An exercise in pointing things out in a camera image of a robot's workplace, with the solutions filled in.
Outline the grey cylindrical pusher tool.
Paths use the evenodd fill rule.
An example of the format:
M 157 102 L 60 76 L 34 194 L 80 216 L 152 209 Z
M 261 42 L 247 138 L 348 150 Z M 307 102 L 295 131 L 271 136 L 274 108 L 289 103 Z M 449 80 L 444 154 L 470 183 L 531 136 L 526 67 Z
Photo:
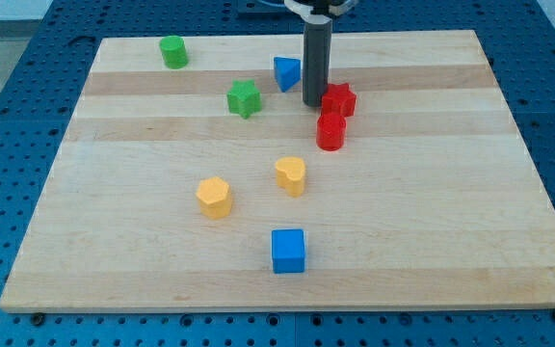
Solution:
M 303 102 L 320 107 L 328 87 L 332 20 L 324 17 L 304 24 Z

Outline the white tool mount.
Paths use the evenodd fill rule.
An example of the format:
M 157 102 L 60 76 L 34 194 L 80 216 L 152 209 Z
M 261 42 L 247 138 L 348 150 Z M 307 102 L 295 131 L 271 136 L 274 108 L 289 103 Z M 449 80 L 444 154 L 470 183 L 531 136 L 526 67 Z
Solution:
M 284 0 L 283 4 L 305 23 L 326 24 L 352 10 L 357 0 Z

